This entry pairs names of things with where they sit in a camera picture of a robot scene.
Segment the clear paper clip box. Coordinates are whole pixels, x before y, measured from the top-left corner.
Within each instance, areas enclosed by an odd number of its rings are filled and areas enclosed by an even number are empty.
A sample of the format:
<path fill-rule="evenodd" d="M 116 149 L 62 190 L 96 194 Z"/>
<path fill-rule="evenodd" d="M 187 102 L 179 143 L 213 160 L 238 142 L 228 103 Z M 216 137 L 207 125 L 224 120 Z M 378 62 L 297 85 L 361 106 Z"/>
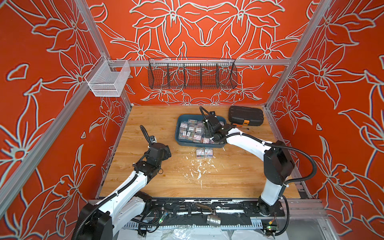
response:
<path fill-rule="evenodd" d="M 204 154 L 205 154 L 205 158 L 208 158 L 208 159 L 211 159 L 214 157 L 212 148 L 205 148 Z"/>
<path fill-rule="evenodd" d="M 198 148 L 196 150 L 196 158 L 197 159 L 204 159 L 205 158 L 205 149 L 204 148 Z"/>

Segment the blue plastic storage tray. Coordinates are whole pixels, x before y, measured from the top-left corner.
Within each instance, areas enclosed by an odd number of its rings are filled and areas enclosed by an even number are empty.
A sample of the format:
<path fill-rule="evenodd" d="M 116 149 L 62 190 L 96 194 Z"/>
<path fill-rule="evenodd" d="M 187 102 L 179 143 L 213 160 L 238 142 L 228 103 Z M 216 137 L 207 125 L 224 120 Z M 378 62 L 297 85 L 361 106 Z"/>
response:
<path fill-rule="evenodd" d="M 175 140 L 180 146 L 196 148 L 222 148 L 226 144 L 211 140 L 203 116 L 191 114 L 178 117 Z"/>

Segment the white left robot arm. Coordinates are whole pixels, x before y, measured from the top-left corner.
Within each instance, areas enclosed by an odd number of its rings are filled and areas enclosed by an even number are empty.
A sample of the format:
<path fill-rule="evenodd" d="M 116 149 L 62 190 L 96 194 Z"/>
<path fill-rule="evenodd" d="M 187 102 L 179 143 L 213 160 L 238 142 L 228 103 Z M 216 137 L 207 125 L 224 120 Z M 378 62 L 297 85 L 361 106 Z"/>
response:
<path fill-rule="evenodd" d="M 78 217 L 73 240 L 112 240 L 129 221 L 139 226 L 158 226 L 163 212 L 152 208 L 152 198 L 141 190 L 160 172 L 162 162 L 172 154 L 169 146 L 140 129 L 148 142 L 148 150 L 133 164 L 130 176 L 111 194 L 95 205 L 86 204 Z"/>

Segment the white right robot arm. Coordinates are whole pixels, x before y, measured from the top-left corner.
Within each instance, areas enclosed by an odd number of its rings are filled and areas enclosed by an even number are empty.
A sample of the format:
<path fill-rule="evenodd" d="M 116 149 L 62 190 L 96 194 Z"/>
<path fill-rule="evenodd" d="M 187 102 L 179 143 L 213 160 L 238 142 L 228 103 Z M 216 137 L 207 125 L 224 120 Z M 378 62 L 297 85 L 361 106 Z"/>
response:
<path fill-rule="evenodd" d="M 262 216 L 269 216 L 273 207 L 283 198 L 283 193 L 290 183 L 304 182 L 312 179 L 317 173 L 316 161 L 307 153 L 285 145 L 284 142 L 270 142 L 244 133 L 234 125 L 221 125 L 215 112 L 209 112 L 199 107 L 203 122 L 208 128 L 210 139 L 215 143 L 227 143 L 239 147 L 263 161 L 266 183 L 258 199 L 258 212 Z M 288 179 L 295 168 L 290 151 L 306 157 L 311 165 L 311 172 L 301 178 Z"/>

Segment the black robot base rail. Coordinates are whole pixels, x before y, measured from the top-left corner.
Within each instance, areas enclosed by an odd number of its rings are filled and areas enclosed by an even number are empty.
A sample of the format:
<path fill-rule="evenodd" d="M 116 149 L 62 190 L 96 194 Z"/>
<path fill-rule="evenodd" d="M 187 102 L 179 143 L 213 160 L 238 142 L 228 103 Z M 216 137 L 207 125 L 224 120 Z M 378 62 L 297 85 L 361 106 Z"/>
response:
<path fill-rule="evenodd" d="M 171 229 L 220 229 L 261 230 L 278 232 L 288 220 L 284 202 L 277 202 L 269 216 L 258 212 L 257 199 L 226 198 L 153 198 L 152 208 L 163 212 L 160 224 L 152 227 L 139 226 L 129 221 L 124 229 L 141 232 Z M 221 226 L 207 224 L 207 215 L 215 214 L 221 218 Z"/>

